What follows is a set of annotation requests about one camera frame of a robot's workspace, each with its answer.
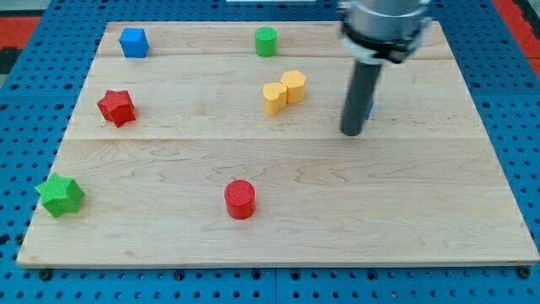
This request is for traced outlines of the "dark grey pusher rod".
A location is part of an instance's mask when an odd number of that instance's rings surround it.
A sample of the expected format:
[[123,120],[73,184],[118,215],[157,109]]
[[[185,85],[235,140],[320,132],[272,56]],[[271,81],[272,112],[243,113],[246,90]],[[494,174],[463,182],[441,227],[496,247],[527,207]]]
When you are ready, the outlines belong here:
[[340,125],[345,135],[358,136],[361,133],[380,72],[380,64],[354,64]]

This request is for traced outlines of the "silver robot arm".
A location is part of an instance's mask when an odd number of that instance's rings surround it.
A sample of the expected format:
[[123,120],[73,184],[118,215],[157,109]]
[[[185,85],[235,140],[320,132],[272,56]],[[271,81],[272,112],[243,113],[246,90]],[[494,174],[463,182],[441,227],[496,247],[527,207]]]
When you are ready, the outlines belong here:
[[370,112],[384,62],[401,63],[422,44],[430,0],[343,0],[343,44],[355,57],[341,132],[357,136]]

